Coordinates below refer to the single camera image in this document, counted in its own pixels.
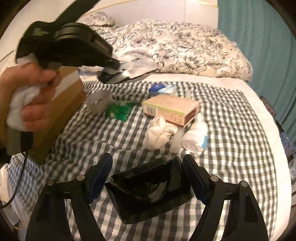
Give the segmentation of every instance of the checkered cloth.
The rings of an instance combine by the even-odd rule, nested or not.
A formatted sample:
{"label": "checkered cloth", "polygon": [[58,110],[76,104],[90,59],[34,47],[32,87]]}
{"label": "checkered cloth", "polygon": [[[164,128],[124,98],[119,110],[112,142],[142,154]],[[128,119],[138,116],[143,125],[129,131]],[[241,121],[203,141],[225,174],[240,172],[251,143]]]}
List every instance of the checkered cloth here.
{"label": "checkered cloth", "polygon": [[[223,181],[239,183],[246,180],[251,186],[262,211],[268,235],[272,236],[276,220],[277,188],[273,156],[263,128],[242,92],[216,88],[203,83],[174,83],[177,93],[184,96],[190,89],[201,103],[201,111],[209,127],[208,148],[197,163],[209,174]],[[58,137],[47,157],[39,166],[28,160],[18,196],[28,213],[31,213],[45,181],[57,182],[74,179],[95,165],[103,153],[113,156],[114,173],[168,154],[169,145],[161,150],[149,151],[142,147],[150,118],[142,112],[141,102],[148,98],[151,83],[135,82],[120,85],[103,85],[98,81],[86,82],[86,94],[98,89],[109,89],[114,98],[136,101],[128,120],[92,115],[86,105],[77,113]],[[9,182],[15,187],[23,163],[15,155],[9,165]],[[204,206],[193,198],[188,203],[158,217],[125,225],[118,217],[106,190],[91,204],[94,216],[106,240],[189,240]],[[229,202],[224,205],[215,240],[220,240],[227,218]],[[70,201],[66,201],[70,228],[76,240],[80,239]]]}

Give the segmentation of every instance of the screw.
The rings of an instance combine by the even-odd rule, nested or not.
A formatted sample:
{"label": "screw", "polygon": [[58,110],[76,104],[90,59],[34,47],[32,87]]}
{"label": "screw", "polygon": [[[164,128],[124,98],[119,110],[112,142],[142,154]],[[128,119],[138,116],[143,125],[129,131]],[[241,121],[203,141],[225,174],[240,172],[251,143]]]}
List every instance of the screw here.
{"label": "screw", "polygon": [[52,185],[54,185],[54,180],[53,180],[53,179],[50,179],[50,180],[47,181],[46,184],[47,184],[48,186],[52,186]]}
{"label": "screw", "polygon": [[211,180],[213,182],[217,182],[217,181],[219,181],[219,178],[217,176],[211,176]]}
{"label": "screw", "polygon": [[242,182],[241,182],[241,185],[242,185],[243,187],[247,187],[247,186],[248,186],[248,183],[247,183],[246,181],[242,181]]}
{"label": "screw", "polygon": [[78,181],[82,181],[85,178],[85,176],[83,174],[80,174],[76,178]]}

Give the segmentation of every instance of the wire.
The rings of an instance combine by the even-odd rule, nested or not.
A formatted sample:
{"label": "wire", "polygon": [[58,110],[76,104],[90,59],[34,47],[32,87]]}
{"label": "wire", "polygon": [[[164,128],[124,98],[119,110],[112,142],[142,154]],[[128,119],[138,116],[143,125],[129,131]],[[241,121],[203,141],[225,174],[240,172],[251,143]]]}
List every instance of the wire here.
{"label": "wire", "polygon": [[5,207],[7,207],[8,205],[10,205],[10,204],[12,203],[12,201],[14,200],[14,198],[15,198],[15,196],[16,196],[16,194],[17,194],[17,191],[18,191],[18,189],[19,189],[19,187],[20,187],[20,183],[21,183],[21,181],[22,181],[22,176],[23,176],[23,174],[24,174],[25,166],[26,166],[27,159],[28,159],[28,154],[27,154],[27,153],[23,153],[23,152],[22,152],[22,155],[25,156],[25,160],[24,160],[24,163],[23,163],[23,165],[22,165],[22,171],[21,171],[21,173],[20,173],[20,177],[19,177],[19,180],[18,180],[18,182],[17,182],[17,186],[16,186],[16,188],[15,188],[15,192],[13,193],[11,199],[10,199],[6,204],[4,204],[3,206],[0,206],[0,209],[5,208]]}

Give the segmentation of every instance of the green package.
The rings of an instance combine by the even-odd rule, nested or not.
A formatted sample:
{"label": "green package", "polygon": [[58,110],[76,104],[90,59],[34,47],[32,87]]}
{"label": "green package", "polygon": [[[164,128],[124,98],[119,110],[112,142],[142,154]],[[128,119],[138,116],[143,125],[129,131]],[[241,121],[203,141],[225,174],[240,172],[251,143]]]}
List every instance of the green package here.
{"label": "green package", "polygon": [[105,116],[109,118],[116,118],[126,122],[131,110],[136,105],[134,102],[118,101],[108,107]]}

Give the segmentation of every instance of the packing tape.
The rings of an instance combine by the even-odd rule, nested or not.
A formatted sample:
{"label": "packing tape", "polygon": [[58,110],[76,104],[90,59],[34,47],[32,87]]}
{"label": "packing tape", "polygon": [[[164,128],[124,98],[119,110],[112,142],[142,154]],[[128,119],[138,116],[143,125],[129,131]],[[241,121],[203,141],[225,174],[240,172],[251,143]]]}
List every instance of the packing tape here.
{"label": "packing tape", "polygon": [[105,112],[112,103],[112,93],[108,90],[95,91],[86,99],[87,108],[92,114]]}

